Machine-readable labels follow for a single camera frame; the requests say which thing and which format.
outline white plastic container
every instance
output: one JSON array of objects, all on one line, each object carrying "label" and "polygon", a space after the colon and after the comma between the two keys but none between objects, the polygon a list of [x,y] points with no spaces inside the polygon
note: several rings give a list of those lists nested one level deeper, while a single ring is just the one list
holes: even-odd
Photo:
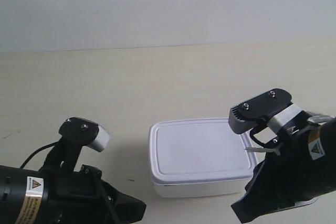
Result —
[{"label": "white plastic container", "polygon": [[244,191],[257,164],[247,134],[234,134],[227,118],[161,122],[151,127],[149,160],[163,197],[201,197]]}]

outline white lid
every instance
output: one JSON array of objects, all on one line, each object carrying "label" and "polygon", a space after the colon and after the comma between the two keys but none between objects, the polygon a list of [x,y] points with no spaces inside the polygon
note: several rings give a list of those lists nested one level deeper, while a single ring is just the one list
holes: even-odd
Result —
[{"label": "white lid", "polygon": [[248,179],[257,164],[247,134],[236,135],[227,118],[161,122],[152,126],[149,156],[153,182],[180,185]]}]

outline warning triangle symbol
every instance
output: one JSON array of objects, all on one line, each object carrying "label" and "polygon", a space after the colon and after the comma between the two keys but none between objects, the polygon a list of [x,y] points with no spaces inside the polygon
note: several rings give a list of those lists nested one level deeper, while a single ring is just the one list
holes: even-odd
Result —
[{"label": "warning triangle symbol", "polygon": [[33,189],[35,189],[36,187],[39,187],[41,184],[39,182],[37,182],[36,180],[33,180]]},{"label": "warning triangle symbol", "polygon": [[320,150],[319,150],[317,144],[314,145],[313,149],[311,149],[311,152],[320,154]]}]

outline warning label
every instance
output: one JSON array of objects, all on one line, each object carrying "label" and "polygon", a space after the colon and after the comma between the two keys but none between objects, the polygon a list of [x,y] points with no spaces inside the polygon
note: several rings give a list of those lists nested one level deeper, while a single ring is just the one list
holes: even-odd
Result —
[{"label": "warning label", "polygon": [[313,130],[308,137],[309,154],[313,160],[323,157],[326,153],[321,144],[320,127]]},{"label": "warning label", "polygon": [[33,224],[42,202],[44,180],[27,177],[26,197],[15,224]]}]

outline table surface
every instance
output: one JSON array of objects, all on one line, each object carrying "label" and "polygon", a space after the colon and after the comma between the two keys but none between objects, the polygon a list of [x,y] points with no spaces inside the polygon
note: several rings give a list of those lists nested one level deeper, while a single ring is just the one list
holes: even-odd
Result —
[{"label": "table surface", "polygon": [[[148,132],[160,121],[225,117],[229,108],[280,87],[304,109],[336,114],[336,39],[0,55],[0,163],[19,166],[59,139],[70,116],[102,124],[103,153],[84,149],[120,191],[148,205],[141,223],[239,223],[230,205],[242,194],[164,199],[150,180]],[[41,166],[46,152],[28,168]],[[333,223],[336,194],[253,223]]]}]

